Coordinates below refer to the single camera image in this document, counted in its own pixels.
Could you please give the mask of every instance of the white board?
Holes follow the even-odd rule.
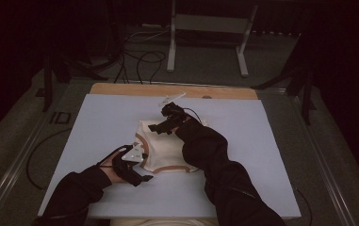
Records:
[[[89,94],[79,111],[67,145],[47,189],[42,215],[57,183],[69,172],[96,164],[123,144],[132,144],[139,121],[164,121],[162,97]],[[228,155],[249,172],[263,201],[282,218],[301,216],[267,115],[258,100],[182,98],[177,105],[193,109],[229,142]],[[151,172],[135,168],[141,175]],[[213,218],[214,206],[204,194],[204,175],[160,172],[138,187],[117,184],[90,206],[93,218]]]

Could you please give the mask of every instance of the table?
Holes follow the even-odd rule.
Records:
[[[199,31],[215,31],[243,34],[241,44],[236,48],[238,66],[240,74],[247,77],[249,72],[247,70],[246,60],[244,58],[244,49],[246,48],[247,40],[250,36],[253,27],[253,19],[258,9],[257,5],[253,6],[253,10],[247,19],[243,18],[228,18],[228,17],[212,17],[202,15],[187,15],[176,14],[176,1],[172,0],[171,7],[171,43],[168,54],[167,71],[172,73],[175,66],[176,56],[176,29],[199,30]]]
[[[176,103],[192,108],[227,137],[229,157],[246,167],[267,205],[283,218],[300,217],[265,110],[252,89],[103,83],[92,87],[80,109],[39,215],[63,176],[81,171],[116,147],[133,142],[139,120],[163,121],[158,103],[165,95],[182,91],[187,96]],[[141,168],[136,171],[142,175],[151,174]],[[204,194],[204,175],[199,170],[160,172],[138,187],[129,184],[108,187],[105,196],[90,206],[89,216],[214,218],[216,215],[214,206]]]

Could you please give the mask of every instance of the dark background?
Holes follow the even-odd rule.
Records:
[[[104,4],[110,8],[109,13],[101,10]],[[179,11],[189,12],[198,8],[197,4],[205,5],[205,0],[177,4]],[[221,10],[222,4],[231,6]],[[238,4],[208,1],[203,13],[241,17]],[[113,4],[104,0],[0,1],[0,121],[42,68],[49,40],[72,58],[89,62],[90,54],[113,52],[123,35],[109,41],[106,53],[101,51],[102,47],[92,45],[92,33],[116,32],[110,29],[115,23],[167,25],[170,8],[170,1],[166,0]],[[314,83],[359,163],[359,2],[342,1],[335,5],[265,2],[258,10],[253,30],[257,34],[303,33],[286,67],[302,62],[313,65]]]

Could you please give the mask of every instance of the black sleeve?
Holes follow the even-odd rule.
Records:
[[[111,186],[110,180],[96,166],[69,173],[58,183],[43,216],[33,225],[83,225],[89,204],[100,201],[107,186]]]
[[[261,200],[244,167],[229,160],[225,137],[194,119],[175,133],[185,142],[185,161],[204,171],[205,193],[216,207],[220,226],[285,225]]]

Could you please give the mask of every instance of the white metal frame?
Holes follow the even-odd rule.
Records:
[[[243,77],[249,75],[247,70],[246,60],[244,58],[244,49],[247,44],[247,40],[250,36],[253,19],[255,17],[258,6],[253,6],[253,11],[248,19],[240,18],[226,18],[226,17],[210,17],[200,15],[186,15],[176,14],[175,3],[176,0],[172,0],[171,8],[171,44],[170,52],[168,54],[168,66],[167,71],[169,73],[174,72],[175,67],[175,55],[176,55],[176,29],[184,30],[200,30],[200,31],[216,31],[216,32],[228,32],[243,34],[243,41],[236,48],[238,66],[240,68],[240,74]]]

